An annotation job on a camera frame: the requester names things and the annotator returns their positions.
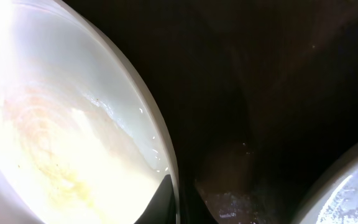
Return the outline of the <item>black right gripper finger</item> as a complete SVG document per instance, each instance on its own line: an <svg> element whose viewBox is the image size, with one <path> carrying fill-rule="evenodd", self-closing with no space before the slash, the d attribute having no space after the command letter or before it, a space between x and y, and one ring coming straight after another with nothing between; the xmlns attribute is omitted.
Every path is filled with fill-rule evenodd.
<svg viewBox="0 0 358 224"><path fill-rule="evenodd" d="M176 214L172 178L166 175L135 224L176 224Z"/></svg>

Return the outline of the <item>cream plate with ketchup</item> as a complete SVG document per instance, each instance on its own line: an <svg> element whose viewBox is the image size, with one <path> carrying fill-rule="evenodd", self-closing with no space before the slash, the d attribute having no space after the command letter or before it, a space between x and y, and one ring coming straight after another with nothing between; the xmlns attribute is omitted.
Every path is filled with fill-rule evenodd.
<svg viewBox="0 0 358 224"><path fill-rule="evenodd" d="M178 167L126 56L63 1L0 1L0 223L135 223Z"/></svg>

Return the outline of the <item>white plate with ketchup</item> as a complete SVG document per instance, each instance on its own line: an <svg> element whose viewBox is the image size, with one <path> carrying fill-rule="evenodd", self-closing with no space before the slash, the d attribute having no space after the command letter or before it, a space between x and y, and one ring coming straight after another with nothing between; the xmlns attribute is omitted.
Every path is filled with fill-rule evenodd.
<svg viewBox="0 0 358 224"><path fill-rule="evenodd" d="M312 186L293 224L358 224L358 143Z"/></svg>

